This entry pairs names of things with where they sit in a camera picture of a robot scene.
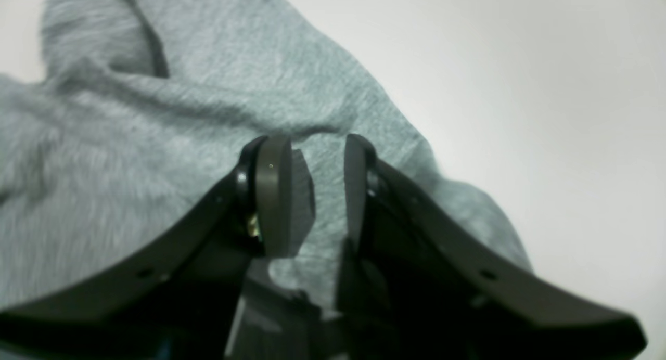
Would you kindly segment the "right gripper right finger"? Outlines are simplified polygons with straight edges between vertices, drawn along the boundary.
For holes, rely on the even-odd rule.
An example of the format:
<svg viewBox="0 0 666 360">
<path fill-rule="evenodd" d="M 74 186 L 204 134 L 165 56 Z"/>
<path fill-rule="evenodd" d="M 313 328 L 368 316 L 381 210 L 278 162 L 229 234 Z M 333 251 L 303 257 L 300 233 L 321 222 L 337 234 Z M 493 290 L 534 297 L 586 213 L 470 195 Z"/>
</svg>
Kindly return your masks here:
<svg viewBox="0 0 666 360">
<path fill-rule="evenodd" d="M 350 134 L 348 237 L 336 308 L 388 324 L 406 359 L 634 359 L 633 315 L 535 277 L 457 225 L 424 190 Z"/>
</svg>

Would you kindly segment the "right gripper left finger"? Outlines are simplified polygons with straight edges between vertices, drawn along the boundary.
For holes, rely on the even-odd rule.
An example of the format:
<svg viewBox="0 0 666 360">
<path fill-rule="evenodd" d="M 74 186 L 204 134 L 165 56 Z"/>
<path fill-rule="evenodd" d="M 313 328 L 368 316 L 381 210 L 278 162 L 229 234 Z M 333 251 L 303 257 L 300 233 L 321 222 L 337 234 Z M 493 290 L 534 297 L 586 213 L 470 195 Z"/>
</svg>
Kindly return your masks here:
<svg viewBox="0 0 666 360">
<path fill-rule="evenodd" d="M 253 261 L 291 256 L 293 148 L 246 144 L 173 227 L 71 287 L 2 311 L 2 358 L 229 359 Z"/>
</svg>

